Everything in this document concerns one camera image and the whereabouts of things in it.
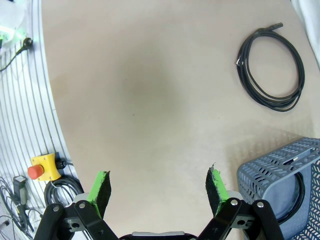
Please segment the black power adapter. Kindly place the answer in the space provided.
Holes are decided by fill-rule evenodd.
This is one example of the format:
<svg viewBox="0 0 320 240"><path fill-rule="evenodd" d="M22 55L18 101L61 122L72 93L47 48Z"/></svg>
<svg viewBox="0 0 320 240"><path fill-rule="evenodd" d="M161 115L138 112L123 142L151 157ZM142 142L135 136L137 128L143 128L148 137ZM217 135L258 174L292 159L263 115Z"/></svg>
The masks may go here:
<svg viewBox="0 0 320 240"><path fill-rule="evenodd" d="M22 175L13 177L14 202L19 214L25 211L28 200L26 181L27 178Z"/></svg>

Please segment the white slotted mounting platform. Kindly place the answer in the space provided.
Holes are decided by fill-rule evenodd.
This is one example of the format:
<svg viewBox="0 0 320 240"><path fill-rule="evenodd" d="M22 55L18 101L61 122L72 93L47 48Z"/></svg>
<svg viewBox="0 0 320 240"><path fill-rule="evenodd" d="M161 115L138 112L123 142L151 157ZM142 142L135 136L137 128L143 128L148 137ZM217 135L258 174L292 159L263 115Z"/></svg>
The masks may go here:
<svg viewBox="0 0 320 240"><path fill-rule="evenodd" d="M33 48L23 51L0 72L0 222L9 221L0 239L31 240L43 213L46 181L26 179L26 215L30 227L19 222L13 197L13 178L26 177L31 158L57 153L70 161L53 99L45 50L42 0L32 0L29 35ZM0 53L0 69L21 48L19 40Z"/></svg>

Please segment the yellow emergency stop button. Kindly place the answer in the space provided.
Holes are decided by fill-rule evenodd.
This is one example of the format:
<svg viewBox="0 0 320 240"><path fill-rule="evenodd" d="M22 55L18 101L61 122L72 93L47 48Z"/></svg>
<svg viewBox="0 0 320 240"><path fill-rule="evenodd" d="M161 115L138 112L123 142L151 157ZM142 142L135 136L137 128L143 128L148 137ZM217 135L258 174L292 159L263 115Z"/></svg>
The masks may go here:
<svg viewBox="0 0 320 240"><path fill-rule="evenodd" d="M27 174L32 180L55 181L61 177L54 153L32 157L30 162L31 166L28 167Z"/></svg>

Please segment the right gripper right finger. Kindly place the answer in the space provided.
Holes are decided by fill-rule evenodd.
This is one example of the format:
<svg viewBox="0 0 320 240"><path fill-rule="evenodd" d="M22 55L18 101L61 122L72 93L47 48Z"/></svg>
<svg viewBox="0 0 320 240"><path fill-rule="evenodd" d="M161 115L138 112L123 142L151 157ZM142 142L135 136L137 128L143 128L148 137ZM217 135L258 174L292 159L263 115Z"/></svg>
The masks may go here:
<svg viewBox="0 0 320 240"><path fill-rule="evenodd" d="M285 240L270 203L258 199L249 204L230 197L213 165L207 171L205 188L213 218L197 240L226 240L232 229L241 229L247 240Z"/></svg>

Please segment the blue-grey plastic basket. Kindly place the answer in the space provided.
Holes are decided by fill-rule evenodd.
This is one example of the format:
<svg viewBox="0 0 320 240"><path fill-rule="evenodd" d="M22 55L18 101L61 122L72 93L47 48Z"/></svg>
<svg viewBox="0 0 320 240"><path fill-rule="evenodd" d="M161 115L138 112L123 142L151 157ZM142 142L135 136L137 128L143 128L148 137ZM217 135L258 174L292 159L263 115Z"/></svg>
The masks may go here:
<svg viewBox="0 0 320 240"><path fill-rule="evenodd" d="M320 240L320 138L303 137L240 165L238 189L269 202L285 240Z"/></svg>

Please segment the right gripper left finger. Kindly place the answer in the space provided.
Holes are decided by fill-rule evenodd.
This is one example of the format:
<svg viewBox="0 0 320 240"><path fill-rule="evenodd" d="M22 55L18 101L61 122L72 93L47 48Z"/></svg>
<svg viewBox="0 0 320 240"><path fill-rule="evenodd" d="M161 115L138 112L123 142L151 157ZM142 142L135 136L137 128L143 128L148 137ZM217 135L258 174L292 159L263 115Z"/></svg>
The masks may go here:
<svg viewBox="0 0 320 240"><path fill-rule="evenodd" d="M110 172L98 172L87 199L46 207L33 240L72 240L80 231L92 240L120 240L103 220L111 191Z"/></svg>

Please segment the white sweatshirt torso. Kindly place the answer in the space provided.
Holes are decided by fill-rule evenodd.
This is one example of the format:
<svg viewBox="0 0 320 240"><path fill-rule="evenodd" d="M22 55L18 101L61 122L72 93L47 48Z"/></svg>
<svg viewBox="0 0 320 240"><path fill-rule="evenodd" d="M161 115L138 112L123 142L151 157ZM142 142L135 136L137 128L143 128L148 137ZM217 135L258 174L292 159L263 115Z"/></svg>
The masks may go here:
<svg viewBox="0 0 320 240"><path fill-rule="evenodd" d="M290 0L297 13L320 70L320 0Z"/></svg>

